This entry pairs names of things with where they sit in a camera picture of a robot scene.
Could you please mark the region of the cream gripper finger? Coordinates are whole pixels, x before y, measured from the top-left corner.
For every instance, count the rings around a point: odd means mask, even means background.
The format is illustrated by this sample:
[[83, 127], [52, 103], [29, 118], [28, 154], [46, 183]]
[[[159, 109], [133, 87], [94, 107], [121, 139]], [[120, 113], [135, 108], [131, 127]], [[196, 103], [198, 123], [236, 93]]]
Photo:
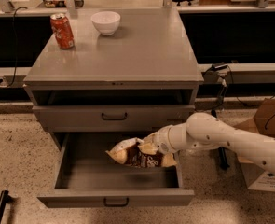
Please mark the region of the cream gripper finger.
[[147, 155], [156, 155], [158, 149], [152, 143], [142, 143], [138, 146], [139, 150]]
[[153, 143], [156, 134], [157, 134], [157, 133], [151, 133], [151, 134], [149, 134], [147, 137], [144, 138], [144, 142], [145, 142], [145, 143]]

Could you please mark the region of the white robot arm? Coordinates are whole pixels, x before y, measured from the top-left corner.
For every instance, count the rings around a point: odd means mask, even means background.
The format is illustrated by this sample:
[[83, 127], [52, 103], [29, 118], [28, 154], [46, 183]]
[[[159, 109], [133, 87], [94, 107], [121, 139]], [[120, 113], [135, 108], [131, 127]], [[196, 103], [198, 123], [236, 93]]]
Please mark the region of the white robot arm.
[[275, 138], [234, 128], [206, 113], [195, 113], [185, 123], [163, 127], [139, 145], [144, 154], [150, 155], [219, 147], [275, 174]]

